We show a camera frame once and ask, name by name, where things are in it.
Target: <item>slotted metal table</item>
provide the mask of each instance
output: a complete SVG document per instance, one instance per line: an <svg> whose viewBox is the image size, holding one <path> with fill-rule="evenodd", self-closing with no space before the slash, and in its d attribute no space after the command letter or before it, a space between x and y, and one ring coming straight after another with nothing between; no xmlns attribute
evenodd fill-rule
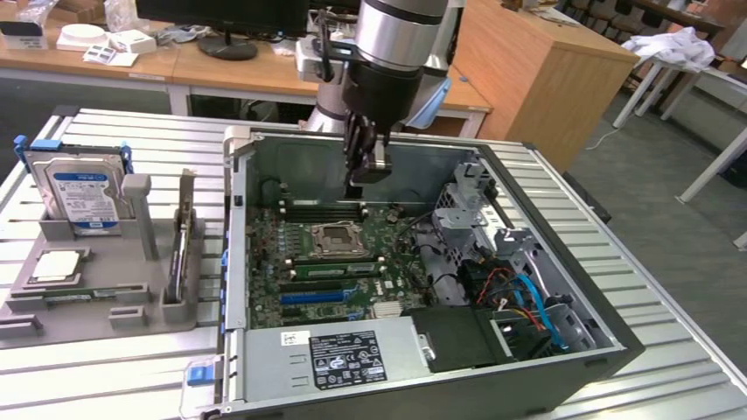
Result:
<svg viewBox="0 0 747 420"><path fill-rule="evenodd" d="M135 171L152 175L148 200L155 218L171 218L174 214L183 168L198 172L195 206L208 228L199 328L0 351L2 418L180 417L183 368L216 351L222 140L227 126L236 124L242 122L80 109L74 116L55 115L42 128L39 138L71 144L120 145L127 141L134 149ZM743 374L561 175L542 156L521 144L490 144L647 347L610 380L585 387L553 413L535 418L747 419ZM499 203L522 226L509 199L499 198ZM36 221L42 215L43 203L32 177L18 165L0 186L0 302L39 234ZM211 401L212 388L203 388L203 395L191 394L196 405Z"/></svg>

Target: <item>power supply label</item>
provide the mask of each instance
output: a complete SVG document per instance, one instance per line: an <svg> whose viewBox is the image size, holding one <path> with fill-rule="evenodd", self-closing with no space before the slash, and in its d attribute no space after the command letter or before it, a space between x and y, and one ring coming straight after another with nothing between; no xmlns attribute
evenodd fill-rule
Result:
<svg viewBox="0 0 747 420"><path fill-rule="evenodd" d="M387 380L385 360L373 331L311 337L308 343L318 389L336 389Z"/></svg>

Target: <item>blue clip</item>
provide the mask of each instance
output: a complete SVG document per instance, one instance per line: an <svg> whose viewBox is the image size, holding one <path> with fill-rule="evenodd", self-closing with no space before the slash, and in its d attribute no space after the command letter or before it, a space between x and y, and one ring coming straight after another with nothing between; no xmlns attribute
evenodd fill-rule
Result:
<svg viewBox="0 0 747 420"><path fill-rule="evenodd" d="M126 164L126 173L136 173L132 169L132 149L127 145L127 142L122 142L119 149L122 153L122 161Z"/></svg>
<svg viewBox="0 0 747 420"><path fill-rule="evenodd" d="M187 372L187 385L199 387L200 385L211 385L215 382L215 367L195 366Z"/></svg>
<svg viewBox="0 0 747 420"><path fill-rule="evenodd" d="M26 136L16 136L14 139L14 152L15 155L19 157L19 160L23 163L23 166L26 166L26 171L31 172L32 168L28 167L28 163L26 162L26 155L24 155L24 151L26 151L26 141L28 140L28 138Z"/></svg>
<svg viewBox="0 0 747 420"><path fill-rule="evenodd" d="M30 150L32 151L59 151L62 147L60 140L51 140L48 138L38 138L32 141Z"/></svg>

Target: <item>monitor stand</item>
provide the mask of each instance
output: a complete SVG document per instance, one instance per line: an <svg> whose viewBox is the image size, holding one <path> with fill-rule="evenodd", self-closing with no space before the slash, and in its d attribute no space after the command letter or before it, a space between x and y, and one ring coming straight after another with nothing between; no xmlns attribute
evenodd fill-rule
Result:
<svg viewBox="0 0 747 420"><path fill-rule="evenodd" d="M246 39L232 38L230 31L226 31L223 38L206 37L199 39L198 47L211 57L222 60L251 60L258 55L258 46Z"/></svg>

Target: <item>cpu socket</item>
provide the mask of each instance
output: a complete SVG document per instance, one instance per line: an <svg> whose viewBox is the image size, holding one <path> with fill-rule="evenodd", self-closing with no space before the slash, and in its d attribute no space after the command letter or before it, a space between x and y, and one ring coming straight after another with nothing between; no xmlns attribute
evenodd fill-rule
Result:
<svg viewBox="0 0 747 420"><path fill-rule="evenodd" d="M366 254L361 240L361 227L354 223L331 223L312 226L314 253L324 257L359 257Z"/></svg>

